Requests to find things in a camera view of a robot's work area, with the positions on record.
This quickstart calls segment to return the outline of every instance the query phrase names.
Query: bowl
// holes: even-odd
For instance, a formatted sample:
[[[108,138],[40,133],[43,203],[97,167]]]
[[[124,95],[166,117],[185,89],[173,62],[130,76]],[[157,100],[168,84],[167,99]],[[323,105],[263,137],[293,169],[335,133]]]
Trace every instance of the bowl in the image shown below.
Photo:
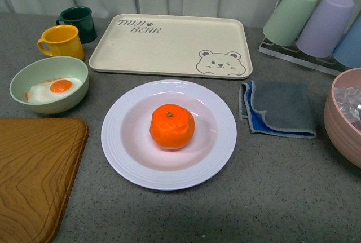
[[[43,104],[28,103],[25,93],[40,82],[53,78],[78,78],[81,85],[68,96]],[[64,112],[77,105],[89,87],[87,65],[74,57],[55,56],[36,61],[23,68],[10,83],[10,95],[24,107],[44,114]]]
[[[324,108],[324,123],[329,139],[336,149],[361,168],[361,132],[342,114],[334,96],[335,87],[356,86],[361,86],[361,68],[342,72],[334,79]]]

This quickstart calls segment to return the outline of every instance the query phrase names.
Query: mug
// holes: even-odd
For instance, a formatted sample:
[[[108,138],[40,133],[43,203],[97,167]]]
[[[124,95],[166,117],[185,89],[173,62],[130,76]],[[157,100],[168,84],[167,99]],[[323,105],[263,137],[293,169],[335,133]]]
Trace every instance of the mug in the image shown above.
[[[78,28],[72,25],[51,27],[41,35],[38,48],[47,56],[70,56],[83,60],[85,53],[78,34]]]
[[[276,45],[291,46],[316,3],[317,0],[282,0],[263,27],[264,35]]]
[[[88,7],[76,6],[64,10],[56,20],[56,24],[60,25],[61,21],[64,24],[73,25],[78,28],[82,44],[89,43],[97,37],[91,17],[91,9]]]
[[[353,0],[322,0],[298,38],[297,47],[316,58],[331,56],[350,21],[354,5]]]

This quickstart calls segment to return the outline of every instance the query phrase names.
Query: white plate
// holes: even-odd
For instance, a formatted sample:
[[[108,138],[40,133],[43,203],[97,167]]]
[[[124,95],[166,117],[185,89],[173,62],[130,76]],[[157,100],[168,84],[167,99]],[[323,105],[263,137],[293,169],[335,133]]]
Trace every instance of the white plate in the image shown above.
[[[178,104],[194,116],[195,134],[185,147],[160,149],[149,133],[152,112]],[[198,185],[220,171],[232,155],[236,123],[227,104],[198,84],[163,80],[140,85],[121,96],[102,126],[102,146],[112,167],[142,187],[176,190]]]

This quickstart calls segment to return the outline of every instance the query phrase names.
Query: tangerine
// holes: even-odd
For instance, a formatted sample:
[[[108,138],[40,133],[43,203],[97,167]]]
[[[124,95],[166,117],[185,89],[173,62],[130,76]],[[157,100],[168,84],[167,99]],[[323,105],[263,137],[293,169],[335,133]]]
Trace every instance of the tangerine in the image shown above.
[[[192,113],[175,104],[165,104],[155,109],[149,129],[155,143],[164,149],[184,147],[191,141],[194,130]]]

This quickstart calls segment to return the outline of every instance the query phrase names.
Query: fried egg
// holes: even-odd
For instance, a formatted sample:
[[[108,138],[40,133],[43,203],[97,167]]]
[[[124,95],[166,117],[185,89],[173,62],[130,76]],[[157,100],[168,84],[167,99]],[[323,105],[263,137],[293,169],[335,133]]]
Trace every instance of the fried egg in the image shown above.
[[[29,103],[48,103],[70,95],[81,83],[77,78],[54,78],[32,86],[25,97]]]

